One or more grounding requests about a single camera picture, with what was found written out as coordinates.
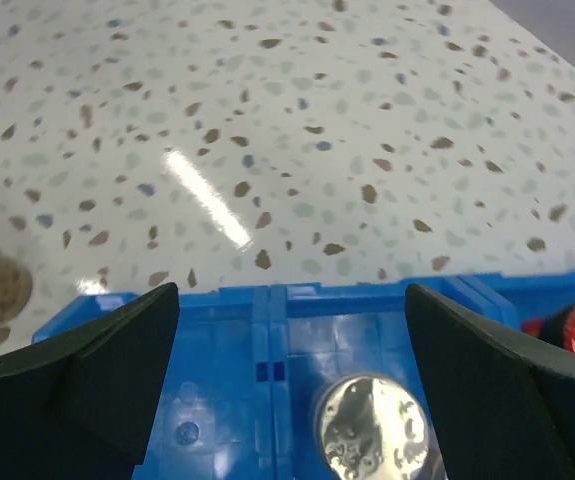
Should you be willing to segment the silver lid salt bottle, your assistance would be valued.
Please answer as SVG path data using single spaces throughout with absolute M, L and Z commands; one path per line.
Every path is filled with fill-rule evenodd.
M 381 374 L 330 384 L 316 400 L 313 437 L 338 479 L 446 479 L 438 440 L 416 397 Z

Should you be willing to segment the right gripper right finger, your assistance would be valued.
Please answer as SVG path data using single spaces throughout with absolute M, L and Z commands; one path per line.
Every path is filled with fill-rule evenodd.
M 575 479 L 575 353 L 412 284 L 405 316 L 451 479 Z

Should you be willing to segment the blue plastic divided bin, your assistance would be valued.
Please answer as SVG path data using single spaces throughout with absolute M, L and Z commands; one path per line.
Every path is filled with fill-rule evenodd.
M 315 447 L 313 409 L 325 386 L 351 374 L 393 378 L 431 418 L 404 314 L 412 283 L 515 329 L 575 303 L 575 271 L 181 294 L 146 457 L 132 479 L 336 479 Z

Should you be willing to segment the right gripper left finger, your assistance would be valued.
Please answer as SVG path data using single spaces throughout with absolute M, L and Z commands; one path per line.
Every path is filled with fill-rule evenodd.
M 179 319 L 175 284 L 0 356 L 0 479 L 129 479 Z

